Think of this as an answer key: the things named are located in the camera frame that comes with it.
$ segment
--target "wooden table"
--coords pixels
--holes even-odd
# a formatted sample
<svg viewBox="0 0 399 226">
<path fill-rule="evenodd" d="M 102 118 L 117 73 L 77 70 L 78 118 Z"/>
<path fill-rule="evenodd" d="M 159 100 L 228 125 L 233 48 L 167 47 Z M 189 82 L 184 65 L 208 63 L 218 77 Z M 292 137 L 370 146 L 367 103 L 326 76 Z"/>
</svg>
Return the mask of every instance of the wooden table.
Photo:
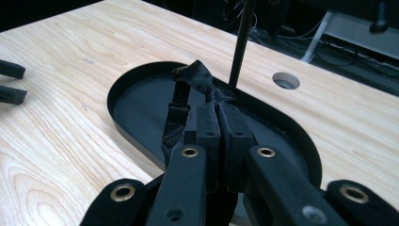
<svg viewBox="0 0 399 226">
<path fill-rule="evenodd" d="M 26 67 L 22 105 L 0 104 L 0 225 L 76 225 L 119 178 L 162 173 L 116 131 L 112 84 L 139 65 L 201 60 L 228 81 L 236 37 L 134 0 L 109 0 L 0 34 L 0 58 Z M 294 74 L 295 90 L 272 75 Z M 249 43 L 238 88 L 295 119 L 331 180 L 365 184 L 399 208 L 399 99 Z"/>
</svg>

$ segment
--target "wood grain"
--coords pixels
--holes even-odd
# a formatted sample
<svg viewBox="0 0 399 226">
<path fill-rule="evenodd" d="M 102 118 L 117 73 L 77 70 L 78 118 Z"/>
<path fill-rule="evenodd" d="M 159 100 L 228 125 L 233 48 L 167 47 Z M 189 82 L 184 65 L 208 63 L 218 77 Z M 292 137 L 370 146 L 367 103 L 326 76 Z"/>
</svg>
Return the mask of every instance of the wood grain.
<svg viewBox="0 0 399 226">
<path fill-rule="evenodd" d="M 201 60 L 228 81 L 235 37 L 141 1 L 110 0 L 0 34 L 0 58 L 26 67 L 22 105 L 0 104 L 0 225 L 76 225 L 119 178 L 161 173 L 116 131 L 106 95 L 154 61 Z M 300 87 L 273 83 L 292 73 Z M 399 208 L 399 99 L 254 43 L 238 88 L 295 119 L 322 158 L 323 187 L 351 179 Z"/>
</svg>

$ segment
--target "metal rod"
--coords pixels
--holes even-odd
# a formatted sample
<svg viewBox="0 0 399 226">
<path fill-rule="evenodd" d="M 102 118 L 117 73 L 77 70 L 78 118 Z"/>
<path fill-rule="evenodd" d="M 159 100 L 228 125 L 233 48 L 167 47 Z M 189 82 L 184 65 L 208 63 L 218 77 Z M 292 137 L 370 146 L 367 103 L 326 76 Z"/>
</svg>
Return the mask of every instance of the metal rod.
<svg viewBox="0 0 399 226">
<path fill-rule="evenodd" d="M 252 16 L 255 11 L 256 0 L 246 0 L 244 4 L 243 16 L 238 30 L 237 43 L 235 44 L 234 58 L 232 60 L 229 88 L 235 90 L 237 87 L 238 76 L 240 75 L 243 63 L 244 52 L 247 47 L 249 30 L 252 24 Z"/>
</svg>

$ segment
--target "light wood surface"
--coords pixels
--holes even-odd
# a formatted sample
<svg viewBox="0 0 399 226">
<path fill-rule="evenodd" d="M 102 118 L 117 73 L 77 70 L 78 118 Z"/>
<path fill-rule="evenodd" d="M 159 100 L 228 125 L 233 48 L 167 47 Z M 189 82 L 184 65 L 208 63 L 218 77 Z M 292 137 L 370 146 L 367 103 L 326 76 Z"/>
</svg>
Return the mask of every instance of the light wood surface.
<svg viewBox="0 0 399 226">
<path fill-rule="evenodd" d="M 22 105 L 0 104 L 0 225 L 77 225 L 109 183 L 161 173 L 116 131 L 112 84 L 154 61 L 201 60 L 228 81 L 235 36 L 133 0 L 109 0 L 0 34 L 26 67 Z M 294 74 L 300 87 L 276 86 Z M 323 187 L 350 179 L 399 208 L 399 99 L 249 43 L 238 88 L 295 119 L 322 158 Z"/>
</svg>

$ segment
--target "black fabric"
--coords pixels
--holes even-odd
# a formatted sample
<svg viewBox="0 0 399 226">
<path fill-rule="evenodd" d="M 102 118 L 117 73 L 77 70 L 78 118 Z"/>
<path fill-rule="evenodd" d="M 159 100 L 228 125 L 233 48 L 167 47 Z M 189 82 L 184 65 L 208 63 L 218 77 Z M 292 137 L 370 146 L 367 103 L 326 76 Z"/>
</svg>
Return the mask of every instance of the black fabric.
<svg viewBox="0 0 399 226">
<path fill-rule="evenodd" d="M 213 103 L 215 106 L 220 103 L 235 103 L 234 93 L 228 89 L 217 88 L 213 84 L 214 78 L 211 73 L 199 60 L 173 70 L 172 75 L 176 85 L 172 103 L 169 105 L 164 134 L 162 135 L 162 153 L 165 157 L 166 167 L 173 147 L 182 136 L 190 109 L 190 106 L 187 105 L 189 90 L 182 85 L 182 82 L 205 95 L 206 103 Z"/>
</svg>

